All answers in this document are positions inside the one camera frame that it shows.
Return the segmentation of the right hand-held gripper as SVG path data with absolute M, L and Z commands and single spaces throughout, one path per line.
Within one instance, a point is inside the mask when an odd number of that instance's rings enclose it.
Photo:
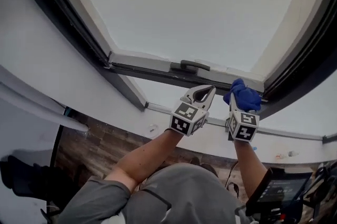
M 230 95 L 229 134 L 234 140 L 251 142 L 259 127 L 259 115 L 238 111 L 236 98 Z

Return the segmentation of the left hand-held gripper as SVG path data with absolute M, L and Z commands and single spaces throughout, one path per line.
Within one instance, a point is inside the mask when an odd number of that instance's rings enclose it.
M 216 93 L 215 86 L 200 85 L 190 88 L 171 111 L 171 129 L 191 136 L 203 127 Z

